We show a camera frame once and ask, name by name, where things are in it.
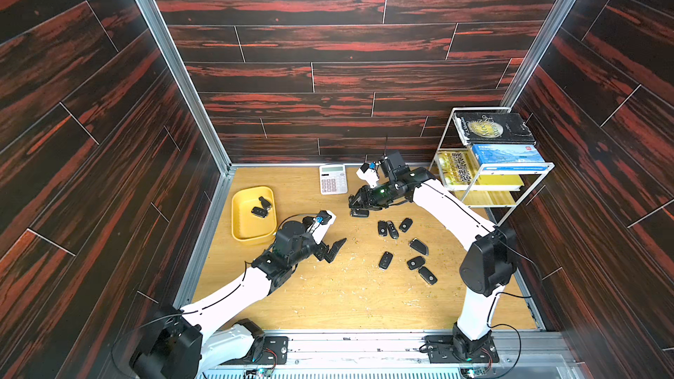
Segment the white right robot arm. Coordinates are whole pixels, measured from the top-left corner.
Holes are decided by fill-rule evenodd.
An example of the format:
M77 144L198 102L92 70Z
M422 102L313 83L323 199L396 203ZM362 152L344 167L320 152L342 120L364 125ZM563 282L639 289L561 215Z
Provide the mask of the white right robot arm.
M470 209L426 168L409 168L399 152L366 162L356 175L367 184L349 198L349 208L382 211L405 202L433 215L466 251L460 277L467 287L453 329L453 345L463 360L491 337L496 303L516 271L514 234Z

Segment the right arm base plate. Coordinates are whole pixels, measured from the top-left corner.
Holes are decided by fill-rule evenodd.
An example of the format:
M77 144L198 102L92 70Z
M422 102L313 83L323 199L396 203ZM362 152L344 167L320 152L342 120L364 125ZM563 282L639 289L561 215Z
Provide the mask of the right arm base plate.
M431 363L498 363L493 335L488 333L479 340L469 340L462 333L458 335L427 335L419 347Z

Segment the black flip car key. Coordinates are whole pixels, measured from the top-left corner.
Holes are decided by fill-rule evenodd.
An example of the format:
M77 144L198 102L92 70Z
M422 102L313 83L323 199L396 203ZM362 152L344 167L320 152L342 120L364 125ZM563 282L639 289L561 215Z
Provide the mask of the black flip car key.
M252 213L253 215L255 215L256 217L262 218L262 219L265 219L265 218L268 217L268 215L269 215L269 212L268 212L267 210L265 210L265 209L263 209L263 208L261 208L261 207L257 207L257 206L254 207L254 208L251 210L251 213Z

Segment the black chrome Mercedes car key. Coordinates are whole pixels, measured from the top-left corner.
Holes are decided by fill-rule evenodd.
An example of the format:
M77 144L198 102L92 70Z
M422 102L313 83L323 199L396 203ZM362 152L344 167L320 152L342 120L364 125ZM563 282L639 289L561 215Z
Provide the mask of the black chrome Mercedes car key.
M270 208L272 207L272 203L270 203L270 201L265 197L259 197L259 201L260 201L263 209L265 209L267 211L270 210Z

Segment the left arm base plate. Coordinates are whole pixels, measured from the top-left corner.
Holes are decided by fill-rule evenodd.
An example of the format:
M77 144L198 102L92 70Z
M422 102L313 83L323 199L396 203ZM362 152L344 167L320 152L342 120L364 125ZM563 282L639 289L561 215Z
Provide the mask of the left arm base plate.
M249 352L240 359L227 361L227 365L286 365L289 338L265 335L255 339Z

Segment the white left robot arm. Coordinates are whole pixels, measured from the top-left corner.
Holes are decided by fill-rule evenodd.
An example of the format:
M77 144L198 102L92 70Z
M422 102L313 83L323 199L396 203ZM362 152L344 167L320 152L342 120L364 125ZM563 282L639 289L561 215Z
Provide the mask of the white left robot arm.
M138 378L196 378L222 363L259 358L263 332L249 321L222 326L282 287L306 259L333 261L342 241L324 238L335 214L321 211L282 224L269 248L230 284L180 309L165 306L141 326L142 337L129 366Z

